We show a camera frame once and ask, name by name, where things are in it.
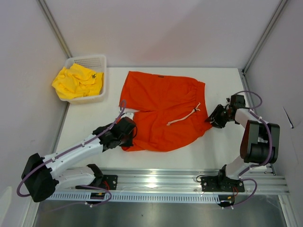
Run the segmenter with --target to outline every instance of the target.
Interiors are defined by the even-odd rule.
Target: plastic basket
[[[85,104],[85,103],[96,103],[101,102],[105,98],[106,92],[106,80],[107,80],[107,73],[106,73],[106,57],[102,54],[96,55],[88,55],[88,56],[80,56],[69,58],[65,62],[65,67],[69,69],[73,63],[79,64],[85,68],[94,70],[96,72],[103,72],[103,79],[102,79],[102,89],[98,96],[87,96],[87,97],[80,97],[80,98],[73,98],[73,99],[63,99],[60,98],[62,101],[67,101],[71,104]]]

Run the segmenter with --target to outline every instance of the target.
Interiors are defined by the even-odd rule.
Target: red shorts
[[[134,146],[124,150],[171,151],[203,136],[212,127],[205,122],[204,91],[205,83],[193,78],[130,71],[120,102],[125,99],[127,108],[139,110],[133,119],[138,132]]]

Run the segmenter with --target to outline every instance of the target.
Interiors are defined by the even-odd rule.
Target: white wall
[[[1,1],[0,31],[0,196],[13,188],[2,226],[17,227],[27,207],[16,195],[23,168],[31,154],[50,152],[63,113],[51,82],[65,56],[34,0]]]
[[[109,66],[243,68],[280,0],[47,0],[73,55]]]
[[[279,174],[286,176],[300,218],[303,215],[302,12],[303,1],[289,2],[247,75],[250,89],[264,98],[258,113],[281,127],[280,151],[275,167]],[[289,126],[284,108],[294,129]]]

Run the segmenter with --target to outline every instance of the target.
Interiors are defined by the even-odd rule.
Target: gray floor
[[[44,201],[35,227],[286,227],[277,196],[254,196],[234,210],[216,204],[110,202],[89,208],[82,204]]]

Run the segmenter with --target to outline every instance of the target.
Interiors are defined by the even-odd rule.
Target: white table
[[[187,76],[206,83],[208,114],[226,98],[243,90],[237,69],[217,68],[108,68],[107,94],[103,102],[70,105],[57,150],[81,141],[99,126],[107,125],[119,114],[119,98],[128,71]],[[107,168],[218,169],[240,154],[244,129],[230,122],[224,129],[212,128],[186,147],[171,152],[125,152],[120,147],[82,160],[75,166],[95,163]]]

